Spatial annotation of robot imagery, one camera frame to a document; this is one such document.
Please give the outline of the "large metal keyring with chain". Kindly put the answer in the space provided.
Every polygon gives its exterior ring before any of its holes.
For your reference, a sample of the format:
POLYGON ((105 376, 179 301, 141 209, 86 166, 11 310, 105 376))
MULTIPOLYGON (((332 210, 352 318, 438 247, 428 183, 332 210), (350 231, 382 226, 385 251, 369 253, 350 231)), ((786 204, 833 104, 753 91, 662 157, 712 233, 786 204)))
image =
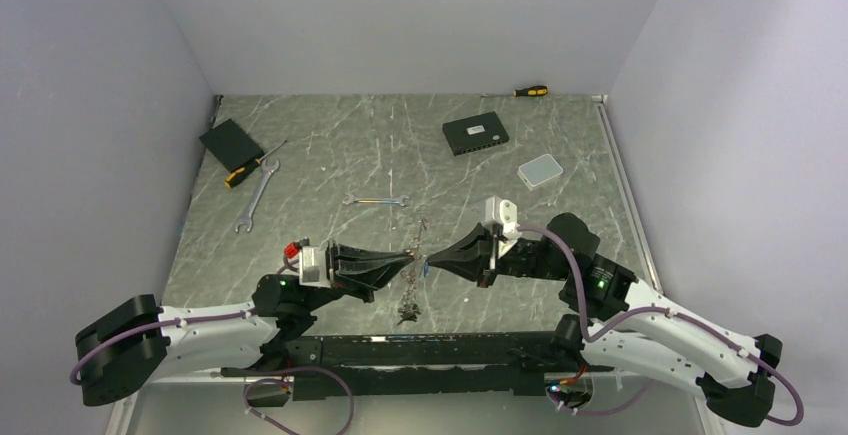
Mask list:
POLYGON ((412 240, 412 247, 410 249, 413 262, 405 267, 401 273, 402 280, 406 283, 406 286, 397 309, 399 316, 398 326, 405 322, 416 322, 421 314, 421 309, 417 302, 417 291, 419 279, 425 265, 426 256, 421 251, 421 244, 424 234, 428 230, 428 223, 429 221, 426 217, 422 216, 419 218, 418 231, 412 240))

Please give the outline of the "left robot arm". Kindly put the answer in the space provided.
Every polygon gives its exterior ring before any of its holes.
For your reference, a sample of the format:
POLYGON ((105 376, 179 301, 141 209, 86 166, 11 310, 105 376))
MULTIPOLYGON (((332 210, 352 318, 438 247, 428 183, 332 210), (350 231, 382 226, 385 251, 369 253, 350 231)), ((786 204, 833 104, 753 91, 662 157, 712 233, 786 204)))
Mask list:
POLYGON ((262 276, 247 302, 178 308, 134 296, 81 330, 69 375, 87 406, 121 400, 146 383, 207 369, 272 375, 307 362, 299 337, 315 311, 352 297, 371 303, 415 260, 412 249, 380 252, 302 239, 262 276))

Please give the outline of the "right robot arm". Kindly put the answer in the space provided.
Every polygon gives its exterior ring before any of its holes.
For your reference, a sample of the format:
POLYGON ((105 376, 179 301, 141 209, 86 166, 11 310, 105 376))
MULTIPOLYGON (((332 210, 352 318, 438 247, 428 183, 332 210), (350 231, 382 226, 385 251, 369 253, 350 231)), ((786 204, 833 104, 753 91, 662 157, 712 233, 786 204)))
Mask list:
POLYGON ((551 343, 564 370, 606 366, 638 373, 702 398, 718 417, 749 428, 773 415, 783 344, 709 322, 599 254, 599 236, 572 213, 546 227, 506 219, 478 224, 428 263, 490 288, 498 277, 560 281, 567 312, 551 343))

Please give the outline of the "small silver wrench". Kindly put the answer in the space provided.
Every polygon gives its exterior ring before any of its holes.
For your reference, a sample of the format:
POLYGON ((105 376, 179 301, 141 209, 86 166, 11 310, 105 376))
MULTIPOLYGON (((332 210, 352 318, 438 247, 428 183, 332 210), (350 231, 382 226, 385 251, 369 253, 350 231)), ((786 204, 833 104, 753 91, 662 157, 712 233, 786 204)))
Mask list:
POLYGON ((377 204, 377 205, 397 205, 407 207, 411 198, 407 195, 397 197, 360 197, 352 193, 347 193, 342 199, 342 204, 350 206, 354 204, 377 204))

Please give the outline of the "white plastic box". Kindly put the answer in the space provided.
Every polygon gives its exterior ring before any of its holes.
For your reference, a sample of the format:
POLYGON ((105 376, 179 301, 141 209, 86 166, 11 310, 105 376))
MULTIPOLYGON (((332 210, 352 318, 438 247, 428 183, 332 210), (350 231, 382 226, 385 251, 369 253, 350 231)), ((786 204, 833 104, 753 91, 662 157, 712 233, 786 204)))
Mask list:
POLYGON ((549 153, 530 160, 517 169, 517 176, 530 191, 534 191, 560 177, 563 167, 549 153))

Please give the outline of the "large silver wrench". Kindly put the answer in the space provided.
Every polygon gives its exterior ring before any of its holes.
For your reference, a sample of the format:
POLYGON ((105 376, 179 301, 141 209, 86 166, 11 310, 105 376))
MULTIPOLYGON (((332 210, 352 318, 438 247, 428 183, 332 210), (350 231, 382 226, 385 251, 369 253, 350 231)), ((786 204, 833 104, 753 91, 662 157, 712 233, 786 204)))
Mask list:
POLYGON ((272 161, 264 160, 260 164, 261 177, 257 183, 253 194, 239 217, 236 219, 233 229, 237 234, 250 233, 253 229, 253 215, 262 198, 262 195, 271 179, 271 177, 279 170, 280 161, 274 159, 272 161))

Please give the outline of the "orange black screwdriver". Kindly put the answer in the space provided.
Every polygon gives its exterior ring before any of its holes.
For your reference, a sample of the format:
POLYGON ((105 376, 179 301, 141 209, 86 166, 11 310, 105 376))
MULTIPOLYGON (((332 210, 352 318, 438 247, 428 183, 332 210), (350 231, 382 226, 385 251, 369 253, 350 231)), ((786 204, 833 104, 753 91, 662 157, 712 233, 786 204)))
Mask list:
POLYGON ((232 189, 232 188, 237 187, 241 183, 243 183, 245 181, 245 179, 254 170, 256 170, 271 154, 273 154, 274 152, 279 150, 287 142, 288 142, 288 140, 284 139, 280 144, 278 144, 276 147, 269 150, 264 155, 260 156, 259 158, 255 158, 251 162, 245 163, 242 167, 240 167, 240 168, 236 169, 235 171, 233 171, 232 173, 230 173, 228 175, 228 177, 225 179, 225 186, 227 188, 232 189))

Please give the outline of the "black flat box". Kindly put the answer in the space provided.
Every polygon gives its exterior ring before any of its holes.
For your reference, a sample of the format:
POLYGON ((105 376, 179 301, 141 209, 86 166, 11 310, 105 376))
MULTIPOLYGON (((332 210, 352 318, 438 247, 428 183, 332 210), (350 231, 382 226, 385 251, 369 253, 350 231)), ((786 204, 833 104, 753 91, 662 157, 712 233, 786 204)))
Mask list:
POLYGON ((262 147, 230 119, 208 130, 199 140, 228 172, 235 172, 265 154, 262 147))

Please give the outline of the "black network switch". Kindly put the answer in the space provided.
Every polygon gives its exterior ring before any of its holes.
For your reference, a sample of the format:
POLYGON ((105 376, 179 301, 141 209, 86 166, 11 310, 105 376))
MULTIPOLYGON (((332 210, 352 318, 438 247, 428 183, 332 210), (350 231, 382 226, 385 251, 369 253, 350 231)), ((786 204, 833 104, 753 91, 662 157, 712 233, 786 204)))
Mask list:
POLYGON ((510 136, 495 111, 446 122, 442 132, 454 156, 506 144, 510 136))

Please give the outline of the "orange screwdriver at wall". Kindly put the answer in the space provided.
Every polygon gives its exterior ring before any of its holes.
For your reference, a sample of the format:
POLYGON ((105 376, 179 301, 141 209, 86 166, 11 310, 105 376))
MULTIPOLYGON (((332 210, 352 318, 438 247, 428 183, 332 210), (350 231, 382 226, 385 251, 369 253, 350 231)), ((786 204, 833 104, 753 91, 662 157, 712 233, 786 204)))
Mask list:
MULTIPOLYGON (((526 88, 513 90, 510 94, 496 94, 496 97, 512 97, 512 98, 538 98, 548 94, 548 87, 545 85, 535 85, 526 88)), ((482 95, 482 98, 494 98, 494 95, 482 95)))

